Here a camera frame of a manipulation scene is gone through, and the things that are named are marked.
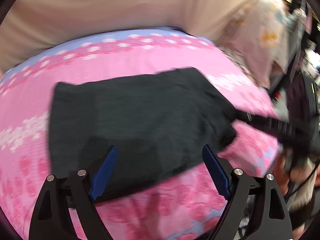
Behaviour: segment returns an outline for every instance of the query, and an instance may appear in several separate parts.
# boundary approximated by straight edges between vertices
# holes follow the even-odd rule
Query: black cable
[[[303,185],[305,185],[308,180],[312,177],[312,175],[318,170],[318,167],[319,167],[319,164],[320,164],[320,160],[316,162],[316,166],[315,168],[313,169],[313,171],[311,172],[311,174],[309,175],[309,177],[304,181],[302,182],[299,187],[297,187],[296,190],[294,190],[292,193],[290,193],[289,195],[285,195],[284,196],[284,199],[287,200],[289,199],[293,194],[295,194],[299,189],[301,189],[303,187]]]

